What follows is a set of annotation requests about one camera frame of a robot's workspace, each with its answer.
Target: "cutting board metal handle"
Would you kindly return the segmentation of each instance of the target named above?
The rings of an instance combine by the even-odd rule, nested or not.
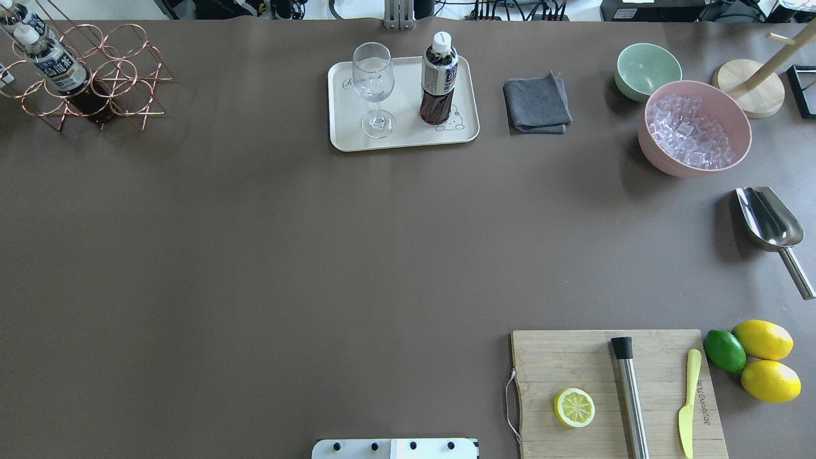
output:
[[[513,435],[516,436],[516,443],[521,444],[521,435],[516,430],[516,427],[513,426],[512,421],[510,421],[510,385],[513,381],[516,380],[516,369],[514,368],[512,372],[510,372],[510,380],[504,386],[504,414],[508,419],[508,426],[510,426],[510,430],[512,430]]]

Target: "wooden cutting board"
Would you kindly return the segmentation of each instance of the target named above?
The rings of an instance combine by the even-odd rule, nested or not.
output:
[[[677,412],[685,403],[690,349],[703,353],[694,405],[694,459],[727,459],[711,373],[699,330],[516,330],[512,357],[521,420],[521,459],[597,457],[628,459],[626,412],[615,384],[610,338],[632,337],[635,374],[646,440],[654,459],[682,459]],[[595,419],[582,428],[561,424],[553,412],[567,387],[586,390]]]

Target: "green bowl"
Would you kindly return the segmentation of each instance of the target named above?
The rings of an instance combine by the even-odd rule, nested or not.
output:
[[[646,102],[662,85],[683,79],[680,62],[671,52],[651,43],[629,45],[618,55],[614,82],[629,99]]]

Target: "ice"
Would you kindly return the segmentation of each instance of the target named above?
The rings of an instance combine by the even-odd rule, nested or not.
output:
[[[716,119],[699,114],[703,98],[668,94],[646,107],[649,134],[677,161],[700,169],[722,169],[737,155]]]

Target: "pink bowl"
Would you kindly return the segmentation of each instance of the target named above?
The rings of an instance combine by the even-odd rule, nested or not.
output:
[[[669,94],[677,94],[681,97],[702,97],[703,104],[697,113],[700,115],[704,114],[720,122],[723,131],[725,131],[725,134],[728,136],[731,149],[734,151],[736,158],[728,167],[723,167],[722,169],[700,169],[681,163],[666,153],[664,149],[660,148],[654,138],[652,138],[652,135],[649,134],[649,127],[646,123],[646,111],[644,109],[641,115],[640,126],[637,129],[637,139],[641,144],[643,154],[650,163],[670,176],[699,177],[730,169],[745,158],[748,149],[751,148],[751,124],[748,123],[748,118],[745,116],[743,110],[739,108],[739,105],[734,102],[734,99],[731,99],[731,97],[723,91],[706,83],[681,80],[666,83],[659,87],[646,101],[646,107],[657,103],[658,100]]]

